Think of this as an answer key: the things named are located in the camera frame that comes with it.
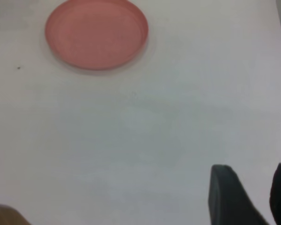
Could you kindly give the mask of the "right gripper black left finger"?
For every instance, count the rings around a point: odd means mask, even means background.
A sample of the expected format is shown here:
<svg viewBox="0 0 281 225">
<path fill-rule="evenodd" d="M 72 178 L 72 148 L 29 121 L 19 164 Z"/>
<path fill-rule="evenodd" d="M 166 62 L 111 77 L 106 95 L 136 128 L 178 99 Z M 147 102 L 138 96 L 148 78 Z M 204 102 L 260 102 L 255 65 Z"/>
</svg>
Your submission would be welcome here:
<svg viewBox="0 0 281 225">
<path fill-rule="evenodd" d="M 208 208 L 211 225 L 267 225 L 252 204 L 235 171 L 228 165 L 213 165 Z"/>
</svg>

